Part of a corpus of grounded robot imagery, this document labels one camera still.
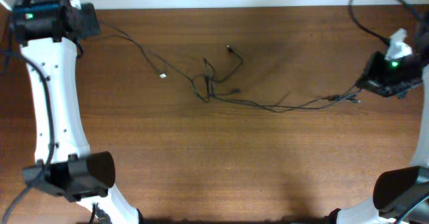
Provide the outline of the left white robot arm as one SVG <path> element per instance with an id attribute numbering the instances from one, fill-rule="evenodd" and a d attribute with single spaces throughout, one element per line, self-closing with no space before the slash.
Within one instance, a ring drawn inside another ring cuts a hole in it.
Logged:
<path id="1" fill-rule="evenodd" d="M 142 223 L 115 184 L 108 152 L 92 153 L 76 90 L 81 40 L 100 34 L 94 6 L 80 0 L 15 0 L 8 19 L 8 58 L 26 63 L 36 118 L 35 164 L 23 169 L 27 189 L 63 197 L 101 223 Z"/>

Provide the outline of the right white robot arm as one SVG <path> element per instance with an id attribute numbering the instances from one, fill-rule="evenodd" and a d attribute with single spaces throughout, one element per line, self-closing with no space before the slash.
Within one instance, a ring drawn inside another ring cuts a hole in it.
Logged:
<path id="1" fill-rule="evenodd" d="M 385 98 L 422 87 L 422 115 L 411 159 L 406 167 L 382 173 L 367 200 L 332 211 L 325 223 L 428 222 L 428 15 L 419 20 L 414 46 L 404 42 L 405 35 L 397 31 L 386 53 L 372 55 L 356 86 Z"/>

